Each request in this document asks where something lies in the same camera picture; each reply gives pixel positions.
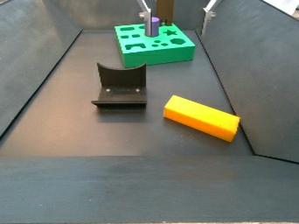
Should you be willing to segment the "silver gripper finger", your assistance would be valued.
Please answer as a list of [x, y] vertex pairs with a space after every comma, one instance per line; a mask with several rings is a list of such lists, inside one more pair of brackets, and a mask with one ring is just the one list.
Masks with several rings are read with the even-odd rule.
[[204, 35], [206, 30], [207, 30], [207, 25], [211, 19], [215, 17], [215, 7], [218, 4], [219, 0], [210, 0], [207, 6], [203, 8], [204, 11], [204, 19], [203, 19], [203, 24], [202, 24], [202, 30], [200, 30], [200, 35]]
[[150, 19], [151, 16], [152, 16], [152, 11], [146, 3], [146, 0], [136, 0], [139, 6], [140, 6], [140, 9], [142, 11], [139, 12], [139, 17], [142, 19]]

